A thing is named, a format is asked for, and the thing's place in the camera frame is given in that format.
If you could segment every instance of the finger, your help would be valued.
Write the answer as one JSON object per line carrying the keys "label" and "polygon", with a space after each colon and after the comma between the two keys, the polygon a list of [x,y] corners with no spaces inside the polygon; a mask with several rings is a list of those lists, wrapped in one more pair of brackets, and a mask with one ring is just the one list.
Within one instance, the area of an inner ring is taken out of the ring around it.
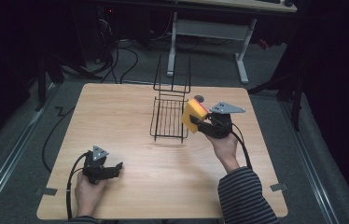
{"label": "finger", "polygon": [[83,174],[82,172],[78,172],[78,175],[77,175],[77,185],[79,185],[81,183],[81,180],[83,178]]}
{"label": "finger", "polygon": [[104,188],[107,181],[108,181],[108,179],[104,179],[104,180],[99,181],[98,187],[100,189]]}

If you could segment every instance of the left hand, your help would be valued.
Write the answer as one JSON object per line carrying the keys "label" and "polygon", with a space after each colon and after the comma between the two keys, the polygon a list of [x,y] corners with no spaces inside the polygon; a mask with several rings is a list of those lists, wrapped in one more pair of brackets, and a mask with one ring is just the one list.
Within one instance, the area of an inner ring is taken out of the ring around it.
{"label": "left hand", "polygon": [[83,175],[82,172],[78,173],[76,186],[78,217],[92,216],[93,211],[100,202],[106,183],[107,179],[99,181],[97,185],[93,185],[87,176]]}

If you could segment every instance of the wooden table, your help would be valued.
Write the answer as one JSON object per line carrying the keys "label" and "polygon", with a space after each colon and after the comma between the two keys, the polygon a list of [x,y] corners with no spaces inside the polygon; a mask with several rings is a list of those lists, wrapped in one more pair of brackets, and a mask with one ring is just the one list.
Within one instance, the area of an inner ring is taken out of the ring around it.
{"label": "wooden table", "polygon": [[[217,195],[218,181],[226,173],[211,144],[202,133],[179,139],[150,135],[154,98],[152,86],[87,84],[79,96],[47,188],[37,210],[41,219],[67,219],[65,188],[76,159],[93,145],[109,152],[105,166],[123,161],[120,177],[110,179],[94,216],[123,218],[215,218],[222,217]],[[186,98],[200,94],[206,107],[219,101],[245,108],[231,118],[241,130],[255,172],[261,179],[263,195],[275,214],[287,214],[282,192],[265,146],[247,91],[240,88],[191,87]],[[238,160],[245,165],[239,147]],[[77,210],[72,180],[72,208]]]}

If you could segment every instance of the black tape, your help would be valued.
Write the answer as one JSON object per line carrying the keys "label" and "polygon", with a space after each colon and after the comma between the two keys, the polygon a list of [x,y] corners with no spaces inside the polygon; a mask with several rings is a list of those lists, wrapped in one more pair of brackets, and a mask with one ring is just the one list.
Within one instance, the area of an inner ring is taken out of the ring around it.
{"label": "black tape", "polygon": [[35,191],[35,195],[41,196],[41,195],[52,195],[55,196],[57,189],[50,189],[50,188],[37,188]]}
{"label": "black tape", "polygon": [[285,183],[278,183],[278,184],[275,184],[275,185],[271,185],[271,190],[272,191],[277,191],[277,190],[281,190],[281,191],[283,191],[283,190],[286,190],[286,189],[288,189],[288,186],[287,186],[287,184],[285,184]]}

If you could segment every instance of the gray carpet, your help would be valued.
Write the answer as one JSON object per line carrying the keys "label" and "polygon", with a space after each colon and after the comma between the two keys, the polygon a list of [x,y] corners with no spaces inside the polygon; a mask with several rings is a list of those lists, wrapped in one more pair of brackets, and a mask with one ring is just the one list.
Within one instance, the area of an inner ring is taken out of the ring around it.
{"label": "gray carpet", "polygon": [[[212,46],[199,46],[193,50],[179,50],[176,61],[176,71],[185,72],[188,57],[191,57],[191,83],[198,86],[228,86],[251,89],[270,79],[273,70],[280,60],[286,46],[262,49],[251,45],[248,48],[244,63],[249,75],[249,84],[242,85],[238,77],[233,54],[220,53]],[[137,65],[124,77],[124,80],[152,82],[157,68],[159,55],[162,60],[162,71],[166,69],[167,47],[145,47],[137,44],[130,47],[138,55]],[[117,81],[135,62],[136,57],[128,50],[119,51],[119,62],[115,67]],[[105,82],[113,83],[115,79],[110,74]],[[36,211],[41,196],[36,195],[38,188],[44,188],[49,179],[49,172],[42,162],[43,146],[52,128],[62,117],[58,116],[61,107],[66,113],[77,103],[82,86],[91,82],[84,77],[67,76],[57,94],[47,105],[45,112],[37,123],[27,143],[27,148],[21,156],[18,165],[0,193],[0,223],[62,223],[59,221],[42,221],[36,217]],[[37,106],[36,85],[30,92],[31,98],[19,108],[8,120],[0,132],[0,168],[11,149],[16,144],[23,127],[34,115]],[[297,144],[288,126],[274,91],[262,91],[251,95],[258,123],[262,130],[267,148],[272,157],[272,163],[279,182],[286,183],[284,191],[289,213],[281,218],[281,223],[326,223],[304,168],[300,162]],[[328,191],[328,196],[336,209],[338,220],[349,223],[349,188],[347,188],[335,162],[330,157],[327,146],[321,138],[314,123],[313,115],[302,98],[300,113],[301,136],[308,148],[311,158],[322,182]],[[60,149],[71,114],[65,117],[52,133],[45,149],[48,167],[52,167]]]}

